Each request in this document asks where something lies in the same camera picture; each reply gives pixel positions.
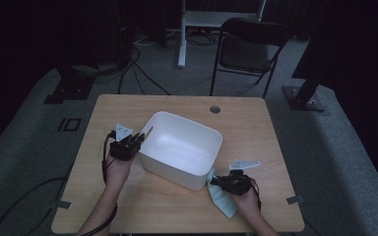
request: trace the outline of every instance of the wooden table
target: wooden table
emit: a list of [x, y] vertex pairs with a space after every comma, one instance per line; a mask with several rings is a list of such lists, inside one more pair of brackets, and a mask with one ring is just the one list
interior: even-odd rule
[[[210, 107], [216, 105], [220, 113]], [[217, 175], [227, 175], [235, 159], [259, 160], [247, 169], [260, 188], [262, 213], [279, 232], [304, 228], [298, 204], [286, 199], [295, 195], [271, 118], [262, 98], [219, 96], [102, 95], [79, 149], [52, 229], [76, 233], [91, 213], [104, 188], [100, 162], [103, 142], [115, 124], [141, 131], [158, 111], [167, 111], [209, 126], [222, 134], [223, 142], [214, 164]], [[213, 204], [208, 188], [188, 190], [145, 170], [139, 158], [118, 200], [111, 224], [117, 233], [229, 233], [251, 232], [237, 214], [228, 219]]]

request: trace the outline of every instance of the gray carpet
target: gray carpet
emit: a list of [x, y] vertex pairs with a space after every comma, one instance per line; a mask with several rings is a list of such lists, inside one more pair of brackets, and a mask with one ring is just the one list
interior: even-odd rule
[[[214, 45], [189, 44], [186, 67], [178, 69], [177, 40], [169, 40], [166, 47], [150, 41], [140, 43], [147, 45], [137, 45], [141, 52], [137, 64], [168, 92], [209, 94]], [[300, 208], [308, 224], [295, 235], [378, 235], [378, 174], [334, 93], [328, 88], [317, 89], [329, 115], [292, 111], [284, 97], [282, 86], [303, 83], [290, 77], [306, 44], [296, 39], [287, 44], [266, 97], [293, 188], [306, 200]], [[264, 83], [253, 86], [254, 79], [224, 76], [217, 79], [215, 95], [262, 95]], [[60, 80], [56, 70], [35, 85], [0, 138], [0, 219], [33, 187], [65, 177], [75, 160], [97, 97], [117, 93], [119, 78], [119, 75], [98, 77], [87, 100], [66, 100], [63, 104], [43, 104]], [[164, 94], [164, 91], [135, 68], [125, 75], [121, 93]], [[63, 120], [69, 119], [70, 127], [61, 126]], [[79, 119], [80, 125], [74, 131]], [[51, 205], [60, 186], [62, 180], [55, 179], [23, 199], [0, 222], [0, 235], [24, 235], [36, 225], [31, 235], [53, 235], [51, 222], [55, 210], [51, 210]]]

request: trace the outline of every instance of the chair leg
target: chair leg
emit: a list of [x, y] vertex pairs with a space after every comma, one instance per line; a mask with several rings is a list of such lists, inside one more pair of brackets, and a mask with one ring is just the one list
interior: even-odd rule
[[259, 80], [257, 80], [256, 83], [254, 83], [254, 85], [258, 85], [259, 82], [262, 80], [262, 78], [263, 78], [264, 75], [265, 75], [265, 74], [262, 74], [262, 75], [259, 77]]
[[272, 69], [270, 71], [270, 75], [269, 75], [268, 81], [266, 83], [266, 88], [265, 88], [265, 91], [263, 92], [263, 96], [262, 96], [263, 99], [266, 98], [267, 91], [268, 91], [269, 86], [270, 86], [270, 81], [272, 80], [272, 76], [273, 76], [273, 73], [275, 72], [275, 68], [276, 68], [277, 63], [278, 63], [278, 59], [275, 60], [275, 63], [273, 64]]
[[214, 92], [215, 79], [216, 79], [216, 76], [217, 76], [217, 66], [218, 66], [218, 59], [216, 59], [216, 62], [215, 62], [215, 65], [214, 65], [213, 80], [211, 81], [210, 96], [212, 96], [213, 92]]

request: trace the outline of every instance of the white plastic bin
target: white plastic bin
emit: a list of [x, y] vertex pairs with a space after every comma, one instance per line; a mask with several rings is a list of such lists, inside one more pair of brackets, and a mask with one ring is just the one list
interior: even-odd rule
[[143, 167], [191, 190], [201, 190], [222, 143], [220, 132], [160, 111], [144, 127]]

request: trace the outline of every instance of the white table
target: white table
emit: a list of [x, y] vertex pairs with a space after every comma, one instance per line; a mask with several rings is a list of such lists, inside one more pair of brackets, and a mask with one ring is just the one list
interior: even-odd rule
[[180, 38], [180, 50], [178, 67], [184, 68], [186, 64], [186, 26], [220, 28], [230, 18], [245, 18], [261, 21], [266, 0], [262, 0], [257, 14], [230, 13], [230, 12], [200, 12], [186, 11], [186, 0], [182, 0], [182, 34]]

